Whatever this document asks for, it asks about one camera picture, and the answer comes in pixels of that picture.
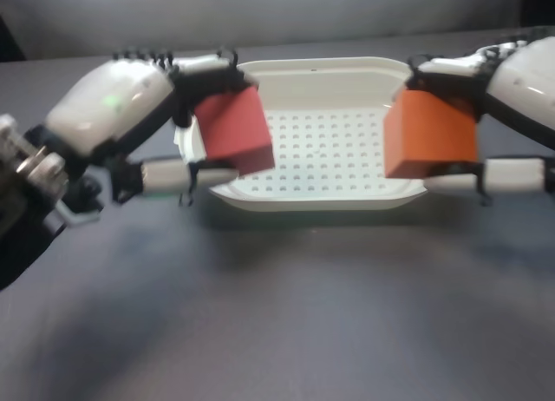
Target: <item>gray table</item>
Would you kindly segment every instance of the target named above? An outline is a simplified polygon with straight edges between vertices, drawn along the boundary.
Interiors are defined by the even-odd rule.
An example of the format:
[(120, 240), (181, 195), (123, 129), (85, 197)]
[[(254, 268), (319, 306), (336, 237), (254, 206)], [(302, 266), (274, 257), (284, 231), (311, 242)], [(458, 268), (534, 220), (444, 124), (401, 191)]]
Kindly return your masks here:
[[(500, 34), (240, 55), (405, 60)], [(103, 61), (0, 65), (0, 110), (37, 124)], [(480, 135), (484, 154), (545, 152), (496, 122)], [(172, 139), (164, 128), (137, 155)], [(348, 214), (248, 214), (200, 194), (192, 209), (108, 206), (0, 294), (0, 399), (553, 400), (554, 232), (547, 197)]]

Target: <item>white plastic container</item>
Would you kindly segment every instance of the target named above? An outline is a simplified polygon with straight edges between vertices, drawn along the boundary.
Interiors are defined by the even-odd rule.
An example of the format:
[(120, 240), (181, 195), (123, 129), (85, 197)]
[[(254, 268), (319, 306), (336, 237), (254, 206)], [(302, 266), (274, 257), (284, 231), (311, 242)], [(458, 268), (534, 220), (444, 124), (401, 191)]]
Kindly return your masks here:
[[(406, 64), (385, 58), (248, 62), (260, 81), (276, 167), (212, 189), (259, 212), (382, 210), (426, 189), (420, 180), (383, 178), (383, 127)], [(197, 123), (178, 129), (186, 161), (204, 158)]]

